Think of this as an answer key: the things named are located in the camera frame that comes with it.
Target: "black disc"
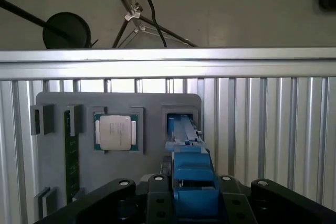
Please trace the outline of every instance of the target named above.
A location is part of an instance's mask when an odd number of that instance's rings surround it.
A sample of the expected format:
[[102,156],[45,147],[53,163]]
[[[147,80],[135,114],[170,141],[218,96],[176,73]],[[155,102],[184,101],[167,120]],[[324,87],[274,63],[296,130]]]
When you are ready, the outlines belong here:
[[48,49],[89,48],[91,46],[91,31],[89,25],[80,16],[73,13],[57,13],[47,20],[47,24],[63,31],[67,36],[61,36],[43,28],[43,42]]

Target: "metal tripod stand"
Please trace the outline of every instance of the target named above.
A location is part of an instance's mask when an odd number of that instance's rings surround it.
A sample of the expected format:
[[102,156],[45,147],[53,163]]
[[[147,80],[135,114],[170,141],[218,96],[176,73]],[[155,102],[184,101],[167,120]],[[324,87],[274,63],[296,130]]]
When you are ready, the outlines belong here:
[[[128,0],[120,0],[123,6],[125,7],[127,14],[124,16],[124,22],[117,34],[117,37],[114,40],[112,48],[117,48],[121,46],[126,46],[128,43],[130,43],[139,33],[147,33],[151,35],[158,36],[158,34],[155,33],[156,29],[147,27],[144,25],[141,25],[140,20],[154,26],[154,22],[144,16],[141,15],[142,7],[136,3],[135,6],[132,6]],[[120,39],[123,35],[123,33],[126,30],[127,24],[132,21],[135,25],[134,31],[132,31],[130,34],[128,34],[123,41],[120,42]],[[177,35],[176,33],[173,33],[172,31],[162,27],[159,25],[160,30],[162,31],[165,39],[177,41],[183,44],[190,45],[192,47],[197,47],[195,44],[191,43],[188,39],[182,38],[181,36]]]

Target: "screw head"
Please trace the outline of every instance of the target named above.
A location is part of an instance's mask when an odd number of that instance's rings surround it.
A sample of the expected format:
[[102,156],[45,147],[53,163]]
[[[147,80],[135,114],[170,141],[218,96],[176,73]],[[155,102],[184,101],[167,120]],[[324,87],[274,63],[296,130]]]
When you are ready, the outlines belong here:
[[222,180],[224,180],[224,181],[230,181],[231,179],[229,177],[224,176],[224,177],[222,177]]
[[126,186],[126,185],[128,185],[130,182],[128,181],[128,180],[123,180],[123,181],[120,181],[119,182],[119,185],[121,185],[121,186]]
[[262,186],[268,186],[268,183],[266,181],[258,181],[258,184],[262,185]]

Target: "white wall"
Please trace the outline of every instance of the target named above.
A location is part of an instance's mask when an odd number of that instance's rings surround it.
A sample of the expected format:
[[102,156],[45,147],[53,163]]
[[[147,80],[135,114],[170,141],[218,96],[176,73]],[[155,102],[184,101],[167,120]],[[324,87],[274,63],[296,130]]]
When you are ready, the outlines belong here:
[[[125,15],[118,0],[9,0],[42,19],[68,11],[90,25],[96,48],[111,46]],[[138,0],[150,16],[146,0]],[[336,14],[316,0],[153,0],[157,20],[202,47],[334,46]],[[0,10],[0,49],[44,49],[42,29]],[[141,36],[130,47],[161,47]]]

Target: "corrugated metal wall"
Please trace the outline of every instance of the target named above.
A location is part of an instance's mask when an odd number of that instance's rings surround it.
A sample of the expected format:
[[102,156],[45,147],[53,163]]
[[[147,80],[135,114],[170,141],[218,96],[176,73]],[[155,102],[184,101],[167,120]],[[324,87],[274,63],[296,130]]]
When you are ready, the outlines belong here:
[[196,93],[219,174],[269,178],[336,210],[334,77],[1,81],[1,223],[33,221],[41,188],[29,106],[41,91]]

